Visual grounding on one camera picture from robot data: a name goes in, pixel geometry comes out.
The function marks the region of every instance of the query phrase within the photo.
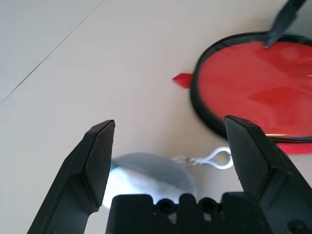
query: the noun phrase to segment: red frisbee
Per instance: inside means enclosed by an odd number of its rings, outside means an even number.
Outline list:
[[[264,49],[266,35],[234,35],[203,53],[191,85],[194,109],[222,137],[223,118],[233,115],[276,142],[311,142],[312,41],[285,35]]]

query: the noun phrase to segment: red tab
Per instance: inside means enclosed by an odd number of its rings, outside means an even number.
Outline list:
[[[185,89],[189,89],[191,87],[193,74],[181,73],[174,77],[172,80]]]

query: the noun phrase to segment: white loop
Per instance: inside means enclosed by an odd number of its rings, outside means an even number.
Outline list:
[[[214,158],[217,154],[219,154],[220,152],[227,152],[229,155],[229,161],[226,164],[219,164],[213,161],[210,161],[212,158]],[[229,169],[233,166],[233,159],[232,159],[232,155],[231,155],[231,150],[229,147],[220,147],[215,149],[210,155],[208,155],[207,157],[200,157],[200,158],[190,158],[190,163],[191,165],[197,165],[197,164],[210,164],[213,167],[220,169],[220,170],[225,170],[225,169]]]

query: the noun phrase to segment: black rim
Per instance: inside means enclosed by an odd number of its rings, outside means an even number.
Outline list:
[[[226,130],[223,123],[223,120],[216,116],[202,101],[199,91],[198,91],[198,74],[199,69],[202,63],[211,55],[222,50],[228,46],[243,44],[254,41],[264,41],[267,37],[268,32],[253,32],[253,33],[242,33],[236,34],[233,36],[229,36],[227,38],[221,39],[217,41],[215,44],[210,46],[205,52],[200,56],[197,65],[195,67],[195,71],[193,73],[191,88],[190,88],[190,96],[192,106],[200,117],[200,119],[204,122],[204,124],[209,127],[213,132],[215,132],[220,137],[227,140]],[[298,35],[286,34],[278,41],[287,41],[294,42],[312,46],[312,40],[309,38],[305,38]],[[300,137],[300,138],[282,138],[282,137],[271,137],[275,142],[312,142],[312,136],[309,137]]]

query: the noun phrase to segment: screw hole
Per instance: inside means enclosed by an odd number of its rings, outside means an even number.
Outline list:
[[[162,199],[156,204],[156,210],[164,215],[171,215],[176,211],[176,205],[169,199]]]
[[[201,206],[203,212],[207,214],[212,213],[217,206],[217,203],[208,197],[201,199],[198,204]]]

